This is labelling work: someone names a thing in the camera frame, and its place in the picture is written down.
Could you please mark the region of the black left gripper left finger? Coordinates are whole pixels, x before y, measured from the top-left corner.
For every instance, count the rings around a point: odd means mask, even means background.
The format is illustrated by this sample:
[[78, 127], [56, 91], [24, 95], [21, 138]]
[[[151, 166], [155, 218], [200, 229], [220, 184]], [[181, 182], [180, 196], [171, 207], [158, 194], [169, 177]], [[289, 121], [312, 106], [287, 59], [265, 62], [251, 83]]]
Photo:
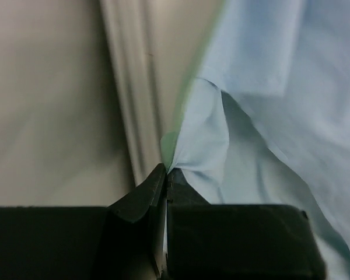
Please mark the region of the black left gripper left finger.
[[156, 279], [166, 168], [110, 206], [0, 207], [0, 279]]

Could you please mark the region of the light blue pillowcase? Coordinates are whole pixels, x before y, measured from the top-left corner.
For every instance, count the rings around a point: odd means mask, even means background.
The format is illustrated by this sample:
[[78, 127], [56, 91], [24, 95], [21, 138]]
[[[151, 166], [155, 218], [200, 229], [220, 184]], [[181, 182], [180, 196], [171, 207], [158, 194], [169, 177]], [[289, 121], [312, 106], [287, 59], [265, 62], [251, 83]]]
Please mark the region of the light blue pillowcase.
[[227, 1], [162, 138], [216, 204], [304, 209], [350, 279], [350, 1]]

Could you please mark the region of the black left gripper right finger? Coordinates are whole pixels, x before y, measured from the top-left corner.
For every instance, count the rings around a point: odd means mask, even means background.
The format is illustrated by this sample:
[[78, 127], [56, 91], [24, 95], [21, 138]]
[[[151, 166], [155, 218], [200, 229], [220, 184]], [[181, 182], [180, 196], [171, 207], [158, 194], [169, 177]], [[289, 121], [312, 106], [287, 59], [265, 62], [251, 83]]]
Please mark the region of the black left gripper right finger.
[[306, 212], [279, 204], [211, 204], [179, 169], [167, 178], [171, 279], [326, 279]]

